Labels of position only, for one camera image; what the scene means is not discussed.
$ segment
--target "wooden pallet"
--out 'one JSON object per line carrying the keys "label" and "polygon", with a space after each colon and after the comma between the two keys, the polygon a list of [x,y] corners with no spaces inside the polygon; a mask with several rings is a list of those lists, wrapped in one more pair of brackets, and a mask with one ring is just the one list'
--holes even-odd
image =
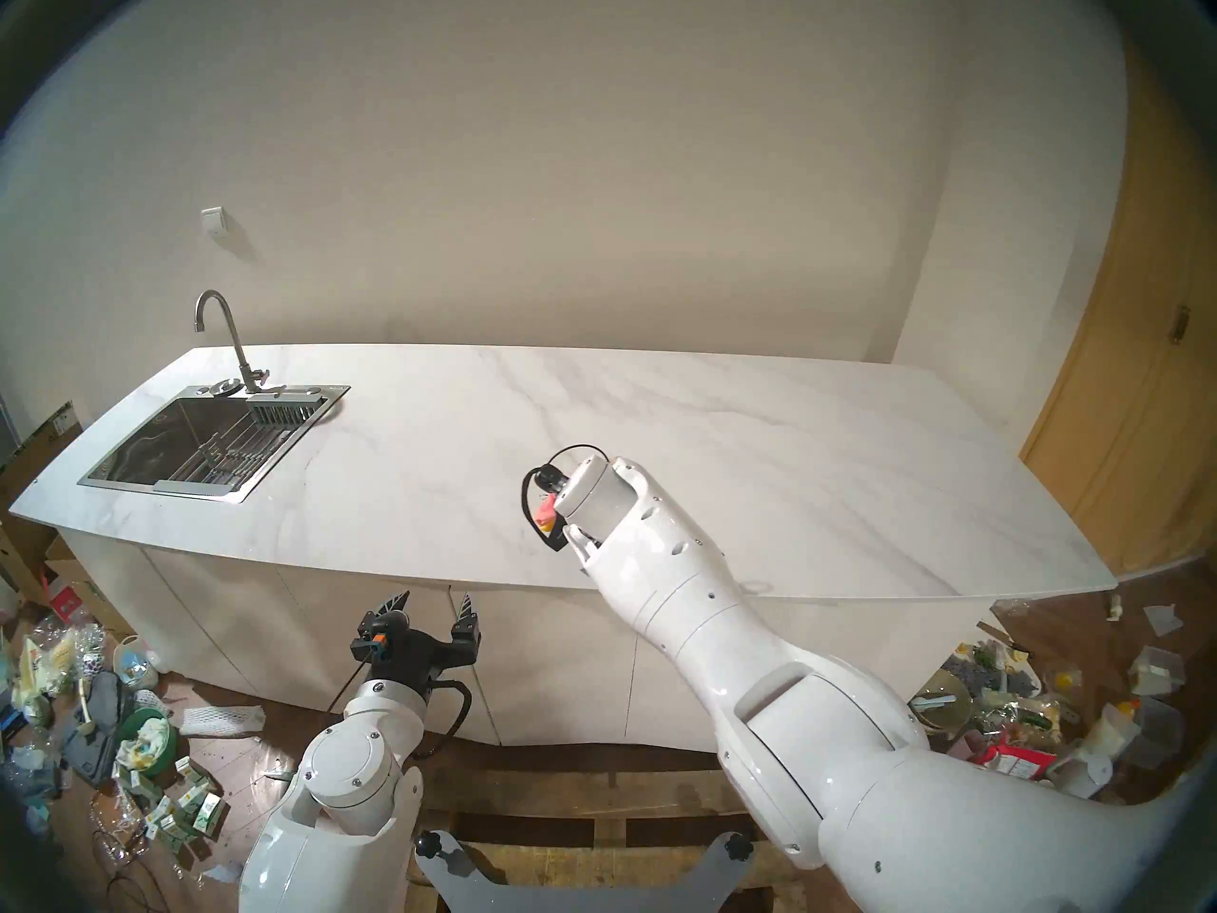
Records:
{"label": "wooden pallet", "polygon": [[[465,841],[509,884],[535,886],[661,886],[677,881],[705,845],[627,847],[630,819],[744,814],[747,808],[719,769],[700,772],[504,772],[424,766],[419,830],[455,830],[461,814],[577,818],[594,824],[591,847],[532,847]],[[775,913],[807,909],[797,872],[778,847],[756,841],[740,890],[769,887]],[[436,913],[438,896],[410,861],[406,913]]]}

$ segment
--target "door hinge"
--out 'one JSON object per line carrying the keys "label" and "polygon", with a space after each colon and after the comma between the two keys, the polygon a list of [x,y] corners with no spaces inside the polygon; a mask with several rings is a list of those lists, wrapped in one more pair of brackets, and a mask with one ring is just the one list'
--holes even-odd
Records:
{"label": "door hinge", "polygon": [[1174,326],[1171,327],[1171,342],[1178,346],[1183,342],[1183,335],[1188,332],[1188,321],[1191,319],[1191,310],[1187,304],[1179,304],[1174,312]]}

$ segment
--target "gray bag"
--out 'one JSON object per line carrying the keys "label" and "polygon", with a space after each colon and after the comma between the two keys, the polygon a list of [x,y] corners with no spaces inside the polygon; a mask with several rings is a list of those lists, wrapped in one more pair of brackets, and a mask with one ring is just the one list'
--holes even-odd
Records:
{"label": "gray bag", "polygon": [[111,671],[102,671],[92,678],[89,689],[89,716],[97,728],[88,736],[80,732],[84,713],[77,704],[72,712],[74,721],[63,734],[63,758],[92,788],[97,788],[114,767],[118,741],[114,736],[123,721],[133,712],[131,694]]}

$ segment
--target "faucet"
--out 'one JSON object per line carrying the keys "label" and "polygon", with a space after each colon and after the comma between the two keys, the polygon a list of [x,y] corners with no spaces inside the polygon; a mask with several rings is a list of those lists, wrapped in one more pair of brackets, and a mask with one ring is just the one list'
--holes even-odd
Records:
{"label": "faucet", "polygon": [[236,324],[232,323],[232,310],[229,308],[228,301],[224,299],[224,295],[219,291],[209,290],[198,295],[198,301],[195,303],[195,332],[203,332],[203,308],[213,297],[224,313],[224,321],[229,325],[229,334],[232,336],[232,349],[236,351],[236,362],[241,369],[241,381],[245,383],[245,391],[251,396],[257,394],[262,392],[259,383],[267,381],[270,371],[267,369],[249,369],[249,360],[245,358],[245,347],[241,346],[241,337],[236,335]]}

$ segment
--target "wall switch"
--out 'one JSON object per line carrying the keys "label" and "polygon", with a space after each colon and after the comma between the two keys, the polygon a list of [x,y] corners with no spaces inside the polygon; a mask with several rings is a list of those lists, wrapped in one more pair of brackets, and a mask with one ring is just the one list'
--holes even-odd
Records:
{"label": "wall switch", "polygon": [[215,208],[204,208],[202,212],[202,217],[203,217],[203,231],[206,231],[213,239],[223,239],[228,236],[228,215],[224,214],[223,206],[217,206]]}

